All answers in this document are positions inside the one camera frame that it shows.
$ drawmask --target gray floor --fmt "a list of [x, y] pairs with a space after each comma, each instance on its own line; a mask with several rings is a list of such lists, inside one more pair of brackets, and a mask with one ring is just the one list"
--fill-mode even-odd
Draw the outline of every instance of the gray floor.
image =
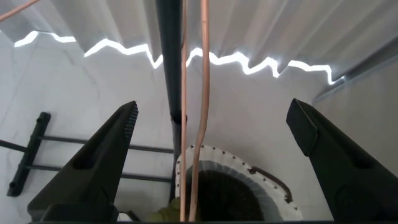
[[[123, 103], [136, 100], [139, 117], [132, 143], [172, 147], [163, 66], [153, 69], [146, 54], [122, 55], [104, 48], [83, 57], [76, 43], [44, 35], [14, 48], [0, 33], [0, 139], [26, 145], [41, 111], [52, 114], [47, 134], [89, 138]], [[211, 97], [205, 144], [229, 151], [276, 175], [292, 190], [304, 218], [331, 220], [313, 169], [285, 123], [292, 98], [311, 102], [327, 85], [325, 72], [288, 68], [278, 79], [269, 68], [245, 75], [238, 63], [211, 66]], [[188, 68], [187, 144], [198, 130], [201, 59]], [[44, 142], [36, 164], [64, 165], [80, 145]], [[0, 216], [28, 222], [26, 205], [55, 175], [33, 171], [18, 198], [6, 197], [19, 152], [0, 150]], [[169, 177], [172, 155], [129, 151], [124, 172]], [[167, 203], [169, 185], [122, 180], [115, 204], [144, 218]]]

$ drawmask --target copper rod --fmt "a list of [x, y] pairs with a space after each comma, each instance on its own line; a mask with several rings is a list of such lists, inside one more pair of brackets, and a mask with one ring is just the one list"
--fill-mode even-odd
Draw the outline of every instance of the copper rod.
[[24, 10], [27, 7], [37, 3], [38, 1], [40, 1], [40, 0], [31, 0], [31, 1], [25, 3], [25, 4], [21, 5], [21, 6], [16, 7], [15, 9], [13, 9], [13, 10], [11, 10], [9, 12], [4, 13], [3, 15], [0, 16], [0, 22], [2, 22], [5, 19], [10, 18], [11, 16], [17, 14], [18, 12], [21, 12], [22, 10]]
[[187, 0], [182, 1], [182, 29], [180, 221], [185, 222], [185, 194], [187, 187], [187, 170], [185, 168], [185, 140], [187, 133]]
[[198, 163], [200, 157], [200, 148], [205, 138], [207, 117], [209, 112], [209, 96], [210, 96], [210, 59], [209, 59], [209, 2], [208, 0], [201, 0], [201, 35], [202, 35], [202, 49], [203, 49], [203, 89], [201, 99], [201, 113], [200, 125], [193, 154], [192, 165], [192, 189], [191, 189], [191, 204], [189, 212], [189, 221], [194, 222], [197, 211], [198, 202]]

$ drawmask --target white tile floor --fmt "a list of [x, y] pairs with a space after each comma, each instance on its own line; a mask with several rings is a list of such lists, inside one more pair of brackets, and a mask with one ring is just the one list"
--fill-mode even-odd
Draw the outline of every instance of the white tile floor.
[[[75, 43], [43, 35], [14, 48], [0, 33], [0, 139], [26, 145], [41, 111], [51, 113], [47, 134], [89, 138], [123, 103], [136, 100], [132, 143], [172, 147], [163, 67], [145, 54], [102, 49], [83, 58]], [[288, 68], [278, 79], [266, 68], [247, 76], [239, 64], [211, 66], [211, 100], [205, 144], [220, 147], [283, 180], [306, 219], [332, 219], [312, 167], [296, 145], [285, 116], [292, 98], [310, 100], [325, 86], [324, 73]], [[201, 59], [188, 68], [187, 143], [194, 143], [201, 98]], [[43, 142], [36, 164], [64, 165], [79, 145]], [[55, 175], [32, 171], [18, 198], [6, 197], [19, 152], [1, 149], [0, 217], [28, 222], [29, 200]], [[124, 172], [170, 177], [172, 155], [129, 151]], [[144, 218], [167, 204], [169, 185], [122, 180], [115, 204]]]

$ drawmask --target black rack stand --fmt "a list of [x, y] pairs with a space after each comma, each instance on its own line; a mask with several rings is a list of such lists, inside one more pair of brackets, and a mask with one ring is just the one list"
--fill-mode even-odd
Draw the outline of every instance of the black rack stand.
[[[46, 112], [41, 112], [40, 116], [36, 120], [36, 126], [33, 130], [32, 135], [30, 136], [30, 141], [27, 147], [20, 146], [11, 142], [0, 140], [0, 146], [6, 147], [8, 149], [16, 150], [23, 152], [21, 162], [18, 165], [18, 169], [15, 173], [15, 176], [12, 182], [9, 184], [9, 190], [7, 192], [7, 196], [17, 197], [21, 194], [26, 179], [29, 175], [30, 170], [49, 170], [49, 171], [60, 171], [62, 167], [55, 166], [45, 166], [45, 165], [37, 165], [34, 164], [34, 160], [39, 150], [40, 143], [42, 141], [57, 141], [57, 142], [69, 142], [76, 144], [86, 144], [88, 140], [82, 139], [74, 139], [74, 138], [64, 138], [64, 137], [56, 137], [56, 136], [45, 136], [45, 130], [47, 129], [47, 125], [49, 124], [51, 119], [51, 115]], [[137, 146], [130, 145], [129, 149], [132, 150], [140, 150], [147, 152], [161, 152], [173, 154], [174, 151], [172, 149], [164, 149], [160, 147], [149, 147], [149, 146]], [[172, 179], [167, 177], [157, 177], [153, 175], [140, 175], [140, 174], [121, 174], [121, 178], [125, 179], [135, 179], [135, 180], [150, 180], [156, 182], [166, 182], [171, 183]]]

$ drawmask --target white basket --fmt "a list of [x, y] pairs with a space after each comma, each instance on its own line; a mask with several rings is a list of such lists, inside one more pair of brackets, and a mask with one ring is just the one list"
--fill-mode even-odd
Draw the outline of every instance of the white basket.
[[[193, 148], [189, 147], [186, 153], [186, 168], [192, 169]], [[265, 175], [255, 172], [251, 174], [252, 167], [239, 157], [221, 149], [202, 146], [200, 149], [199, 171], [216, 170], [228, 174], [244, 182], [256, 196], [266, 222], [297, 221], [303, 220], [300, 210], [293, 202], [287, 202], [283, 186], [270, 180]], [[175, 169], [175, 196], [180, 196], [180, 169], [181, 156], [177, 160]]]

